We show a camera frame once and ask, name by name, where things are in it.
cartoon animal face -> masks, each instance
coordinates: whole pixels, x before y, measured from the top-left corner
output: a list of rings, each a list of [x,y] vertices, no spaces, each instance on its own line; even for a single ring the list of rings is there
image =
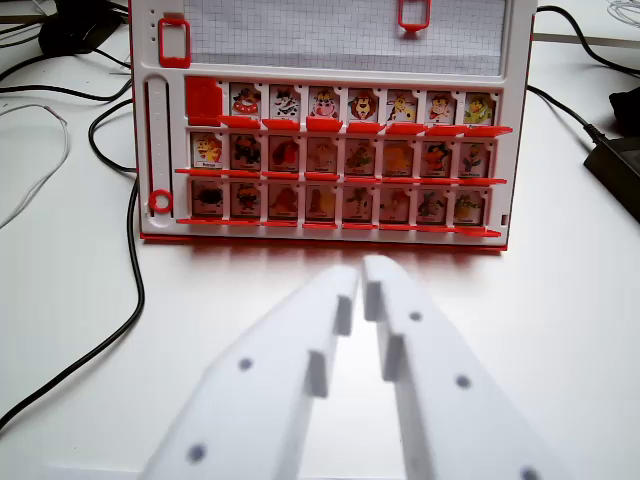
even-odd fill
[[[404,112],[404,110],[407,108],[407,101],[404,99],[403,95],[399,95],[398,98],[396,98],[393,106],[397,111]]]
[[[444,95],[436,95],[431,100],[431,111],[437,115],[445,113],[447,106],[449,106],[449,99]]]
[[[351,114],[358,120],[366,120],[376,113],[376,99],[369,92],[360,94],[351,101]]]
[[[361,143],[347,159],[347,166],[350,168],[362,167],[371,163],[372,160],[373,156],[369,153],[369,144]]]
[[[291,98],[291,90],[289,90],[288,88],[284,90],[278,89],[278,93],[276,93],[276,99],[273,103],[277,106],[286,105],[287,103],[291,102]]]
[[[317,168],[328,167],[333,160],[333,148],[327,143],[318,143],[313,154],[313,159]]]
[[[471,158],[475,158],[475,157],[477,157],[478,155],[480,155],[480,146],[479,146],[479,145],[475,145],[475,144],[474,144],[474,145],[471,145],[471,146],[469,147],[469,156],[470,156]]]
[[[449,149],[447,149],[444,144],[429,145],[429,148],[427,148],[428,159],[437,158],[438,160],[441,160],[447,155],[449,155]]]
[[[196,140],[196,149],[201,158],[210,162],[216,162],[222,154],[222,142],[210,136]]]
[[[384,158],[389,170],[402,171],[411,167],[411,155],[413,150],[406,145],[394,145],[385,147]]]
[[[233,97],[236,102],[242,102],[245,105],[254,105],[260,101],[260,92],[251,88],[243,88],[238,95]]]
[[[298,201],[298,195],[290,188],[285,187],[276,196],[275,201],[269,205],[270,208],[276,210],[277,213],[296,213],[298,208],[296,202]]]
[[[260,147],[255,138],[250,135],[241,135],[236,139],[234,158],[244,159],[246,163],[260,162]]]
[[[319,188],[311,191],[311,204],[309,205],[309,213],[322,217],[328,217],[334,209],[335,198],[331,193],[323,193]]]
[[[320,90],[314,97],[312,112],[319,117],[333,117],[336,113],[336,102],[329,90]]]
[[[404,190],[396,190],[391,194],[391,204],[398,208],[401,205],[409,204],[409,195],[404,193]]]
[[[487,108],[487,102],[482,97],[474,97],[471,99],[471,103],[469,103],[471,113],[478,113],[485,108]]]
[[[260,192],[253,185],[245,185],[238,189],[236,198],[242,208],[252,209]]]
[[[297,160],[298,144],[293,140],[282,142],[273,150],[274,165],[294,165]]]

red rectangular clip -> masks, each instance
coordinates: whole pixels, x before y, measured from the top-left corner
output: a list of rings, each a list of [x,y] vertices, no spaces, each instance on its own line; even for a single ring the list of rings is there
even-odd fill
[[[427,6],[427,11],[425,13],[424,23],[404,23],[402,21],[402,13],[404,10],[404,0],[398,0],[398,25],[404,28],[407,32],[417,32],[420,30],[424,30],[429,26],[429,19],[431,17],[431,0],[407,0],[414,2],[424,2]]]
[[[184,58],[164,56],[164,28],[184,27]],[[161,18],[158,21],[158,40],[160,42],[160,65],[164,68],[189,68],[191,66],[191,27],[184,18]]]
[[[307,130],[312,132],[339,132],[342,122],[335,118],[307,117]]]

gripper screw hole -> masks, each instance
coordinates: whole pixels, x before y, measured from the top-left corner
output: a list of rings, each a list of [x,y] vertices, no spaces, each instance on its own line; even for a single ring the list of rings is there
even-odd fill
[[[187,458],[191,463],[200,462],[207,455],[206,447],[201,443],[196,443],[189,448]]]
[[[240,360],[240,363],[238,363],[238,366],[240,367],[240,370],[247,371],[253,366],[253,360],[250,358],[243,358]]]
[[[469,377],[467,377],[466,375],[458,375],[456,377],[456,383],[460,388],[469,388],[471,386],[471,380],[469,380]]]
[[[520,476],[522,477],[522,480],[542,480],[540,475],[538,475],[538,472],[529,467],[523,469]]]

